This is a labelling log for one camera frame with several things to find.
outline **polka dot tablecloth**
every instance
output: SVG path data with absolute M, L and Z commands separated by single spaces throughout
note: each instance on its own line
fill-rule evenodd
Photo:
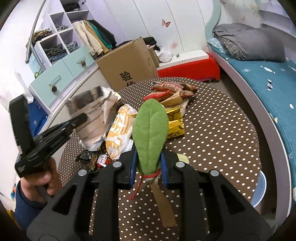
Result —
M 160 78 L 158 81 L 187 82 L 194 85 L 197 92 L 188 103 L 183 117 L 185 135 L 169 139 L 165 148 L 188 156 L 190 164 L 199 171 L 217 169 L 248 200 L 255 191 L 261 163 L 259 145 L 254 126 L 234 101 L 206 83 L 186 78 Z M 139 109 L 143 97 L 151 93 L 151 80 L 131 85 L 119 92 L 123 103 Z M 82 164 L 74 160 L 83 148 L 74 132 L 68 141 L 59 163 L 63 185 L 80 169 Z M 160 189 L 169 200 L 177 225 L 164 228 L 151 188 L 143 183 L 139 193 L 129 200 L 141 179 L 137 172 L 132 190 L 119 190 L 119 232 L 120 239 L 139 240 L 178 240 L 180 227 L 180 193 L 178 190 Z M 93 205 L 95 207 L 97 192 Z M 94 209 L 91 213 L 90 234 L 93 230 Z

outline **navy blue sleeve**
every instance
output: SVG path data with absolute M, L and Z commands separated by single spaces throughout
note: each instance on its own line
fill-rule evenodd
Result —
M 46 203 L 32 202 L 22 192 L 20 182 L 17 184 L 15 193 L 16 208 L 14 217 L 20 228 L 24 231 L 27 230 L 33 219 L 41 212 L 46 206 Z

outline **bed frame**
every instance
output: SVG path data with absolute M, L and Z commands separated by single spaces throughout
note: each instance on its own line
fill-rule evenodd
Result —
M 212 17 L 205 28 L 205 35 L 207 39 L 213 37 L 213 28 L 219 21 L 220 13 L 220 0 L 213 0 Z M 276 174 L 277 204 L 275 223 L 281 225 L 290 214 L 292 205 L 292 183 L 289 158 L 282 138 L 265 106 L 244 78 L 224 58 L 215 53 L 210 47 L 209 50 L 216 62 L 224 69 L 224 71 L 240 89 L 262 127 L 271 152 Z

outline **orange and white package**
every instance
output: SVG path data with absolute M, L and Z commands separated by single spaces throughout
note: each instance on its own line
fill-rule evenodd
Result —
M 106 150 L 112 160 L 119 158 L 120 154 L 127 151 L 130 146 L 130 137 L 133 131 L 134 117 L 137 110 L 128 104 L 118 110 L 118 114 L 108 132 L 106 139 Z

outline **gray blanket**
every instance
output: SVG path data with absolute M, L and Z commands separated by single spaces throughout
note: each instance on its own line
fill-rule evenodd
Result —
M 284 45 L 273 29 L 232 23 L 217 26 L 213 33 L 235 59 L 285 61 Z

